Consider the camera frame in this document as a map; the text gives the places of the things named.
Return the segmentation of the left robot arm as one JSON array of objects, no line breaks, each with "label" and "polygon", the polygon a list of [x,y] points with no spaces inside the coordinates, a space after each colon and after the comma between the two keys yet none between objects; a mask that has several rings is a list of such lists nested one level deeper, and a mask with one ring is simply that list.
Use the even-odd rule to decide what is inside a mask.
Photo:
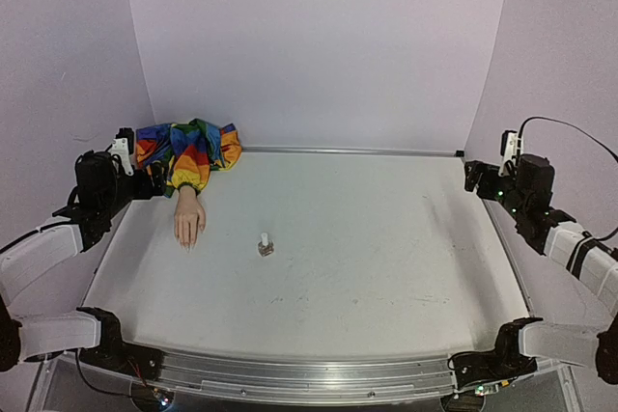
[{"label": "left robot arm", "polygon": [[98,244],[131,201],[164,191],[161,167],[133,169],[128,158],[109,151],[81,155],[75,174],[67,204],[1,250],[1,369],[74,350],[87,364],[153,379],[162,351],[125,341],[121,322],[111,312],[80,307],[56,316],[14,316],[9,311],[47,271]]}]

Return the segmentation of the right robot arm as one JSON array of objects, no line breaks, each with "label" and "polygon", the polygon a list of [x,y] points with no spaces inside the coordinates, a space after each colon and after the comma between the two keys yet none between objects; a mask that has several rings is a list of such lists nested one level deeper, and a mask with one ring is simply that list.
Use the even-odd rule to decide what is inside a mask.
[{"label": "right robot arm", "polygon": [[[555,171],[549,161],[525,153],[503,167],[482,161],[464,164],[464,188],[499,203],[514,219],[518,234],[617,315],[617,251],[586,231],[568,213],[551,207]],[[522,317],[503,324],[494,347],[465,351],[448,361],[463,390],[500,383],[535,372],[541,358],[595,371],[606,384],[617,382],[617,325],[606,328],[555,324]]]}]

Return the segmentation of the glitter nail polish bottle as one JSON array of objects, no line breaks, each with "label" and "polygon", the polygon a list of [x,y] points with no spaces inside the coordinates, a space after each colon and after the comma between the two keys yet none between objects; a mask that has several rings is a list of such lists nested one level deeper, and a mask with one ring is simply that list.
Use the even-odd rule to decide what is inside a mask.
[{"label": "glitter nail polish bottle", "polygon": [[268,257],[269,255],[274,253],[274,243],[269,241],[268,243],[264,243],[260,241],[257,245],[258,253],[262,258]]}]

